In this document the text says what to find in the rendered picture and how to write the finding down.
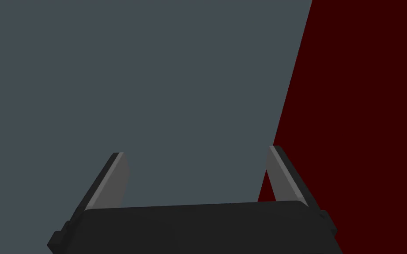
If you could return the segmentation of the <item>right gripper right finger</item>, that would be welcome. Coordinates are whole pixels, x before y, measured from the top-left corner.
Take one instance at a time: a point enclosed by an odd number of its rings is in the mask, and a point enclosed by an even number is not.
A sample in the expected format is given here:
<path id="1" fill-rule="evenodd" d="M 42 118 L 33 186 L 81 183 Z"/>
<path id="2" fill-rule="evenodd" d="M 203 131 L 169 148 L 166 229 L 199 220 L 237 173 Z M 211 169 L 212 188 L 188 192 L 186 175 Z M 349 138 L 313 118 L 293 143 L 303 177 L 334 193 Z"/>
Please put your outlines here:
<path id="1" fill-rule="evenodd" d="M 310 189 L 280 146 L 268 148 L 266 172 L 277 202 L 300 201 L 310 209 L 319 211 Z"/>

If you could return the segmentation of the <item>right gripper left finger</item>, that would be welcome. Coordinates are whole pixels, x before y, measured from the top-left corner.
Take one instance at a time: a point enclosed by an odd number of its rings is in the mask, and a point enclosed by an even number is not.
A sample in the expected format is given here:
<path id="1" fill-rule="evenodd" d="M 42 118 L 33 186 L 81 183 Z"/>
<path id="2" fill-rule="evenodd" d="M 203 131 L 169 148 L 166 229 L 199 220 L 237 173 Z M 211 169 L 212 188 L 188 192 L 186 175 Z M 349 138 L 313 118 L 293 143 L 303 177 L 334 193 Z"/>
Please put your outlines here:
<path id="1" fill-rule="evenodd" d="M 125 153 L 113 153 L 79 203 L 77 211 L 120 207 L 129 174 Z"/>

